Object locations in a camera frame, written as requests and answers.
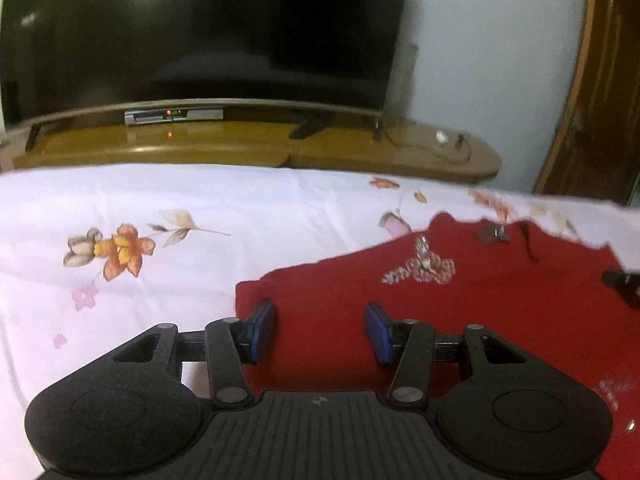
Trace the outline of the red knitted sweater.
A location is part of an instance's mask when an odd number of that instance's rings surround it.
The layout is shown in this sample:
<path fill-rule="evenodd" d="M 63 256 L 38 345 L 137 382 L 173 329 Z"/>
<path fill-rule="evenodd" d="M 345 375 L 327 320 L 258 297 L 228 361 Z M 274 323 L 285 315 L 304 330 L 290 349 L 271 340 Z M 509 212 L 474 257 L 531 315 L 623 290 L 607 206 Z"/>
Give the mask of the red knitted sweater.
<path fill-rule="evenodd" d="M 436 216 L 411 233 L 354 254 L 272 271 L 235 289 L 236 313 L 270 299 L 278 327 L 252 366 L 256 390 L 385 390 L 392 371 L 375 359 L 364 309 L 457 334 L 477 323 L 600 394 L 612 439 L 600 461 L 609 479 L 639 474 L 639 312 L 606 286 L 612 249 L 590 248 L 533 222 L 485 244 L 482 225 Z"/>

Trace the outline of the brown wooden door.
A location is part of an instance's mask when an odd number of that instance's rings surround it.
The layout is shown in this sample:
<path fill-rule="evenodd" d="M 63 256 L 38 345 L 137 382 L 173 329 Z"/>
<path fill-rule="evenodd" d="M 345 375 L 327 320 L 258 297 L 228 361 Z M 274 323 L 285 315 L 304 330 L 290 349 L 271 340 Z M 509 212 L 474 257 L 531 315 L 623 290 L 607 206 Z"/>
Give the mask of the brown wooden door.
<path fill-rule="evenodd" d="M 628 205 L 639 185 L 639 0 L 586 0 L 570 93 L 536 194 Z"/>

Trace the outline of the white floral bed sheet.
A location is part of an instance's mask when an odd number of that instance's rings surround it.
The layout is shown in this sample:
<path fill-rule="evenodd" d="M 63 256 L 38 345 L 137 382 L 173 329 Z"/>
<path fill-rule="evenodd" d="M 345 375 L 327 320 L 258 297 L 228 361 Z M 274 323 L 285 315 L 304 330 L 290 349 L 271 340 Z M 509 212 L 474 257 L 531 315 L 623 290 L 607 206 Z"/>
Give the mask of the white floral bed sheet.
<path fill-rule="evenodd" d="M 42 468 L 24 416 L 42 390 L 160 323 L 202 330 L 235 289 L 280 269 L 423 232 L 439 214 L 506 239 L 520 221 L 639 266 L 639 214 L 572 200 L 370 174 L 112 165 L 1 178 L 1 474 Z"/>

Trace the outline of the wooden tv cabinet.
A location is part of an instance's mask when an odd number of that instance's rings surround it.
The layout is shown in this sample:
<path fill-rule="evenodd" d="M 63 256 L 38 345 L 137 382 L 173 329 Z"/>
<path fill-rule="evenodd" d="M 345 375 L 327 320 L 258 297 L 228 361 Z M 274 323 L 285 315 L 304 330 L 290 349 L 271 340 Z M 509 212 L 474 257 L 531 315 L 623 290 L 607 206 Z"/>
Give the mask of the wooden tv cabinet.
<path fill-rule="evenodd" d="M 446 133 L 447 143 L 437 142 L 437 131 Z M 7 165 L 23 170 L 145 162 L 359 171 L 456 183 L 490 180 L 502 166 L 493 148 L 464 131 L 250 108 L 216 122 L 128 126 L 65 119 L 18 136 Z"/>

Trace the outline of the silver set-top box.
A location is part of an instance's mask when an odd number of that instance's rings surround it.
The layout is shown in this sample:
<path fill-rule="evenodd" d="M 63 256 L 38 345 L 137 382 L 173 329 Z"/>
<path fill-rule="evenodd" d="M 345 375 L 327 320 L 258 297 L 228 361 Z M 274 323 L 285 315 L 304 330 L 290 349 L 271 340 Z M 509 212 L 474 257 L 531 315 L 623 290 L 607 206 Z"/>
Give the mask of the silver set-top box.
<path fill-rule="evenodd" d="M 128 126 L 171 124 L 172 122 L 216 122 L 223 119 L 222 108 L 164 107 L 124 111 L 124 121 Z"/>

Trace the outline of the large black television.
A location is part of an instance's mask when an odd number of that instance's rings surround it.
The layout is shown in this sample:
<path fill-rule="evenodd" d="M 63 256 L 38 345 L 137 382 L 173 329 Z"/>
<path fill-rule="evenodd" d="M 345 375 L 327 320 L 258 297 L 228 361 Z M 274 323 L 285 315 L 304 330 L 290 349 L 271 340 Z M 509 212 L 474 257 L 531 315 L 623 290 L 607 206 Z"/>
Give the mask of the large black television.
<path fill-rule="evenodd" d="M 1 0 L 8 130 L 280 106 L 378 116 L 405 0 Z"/>

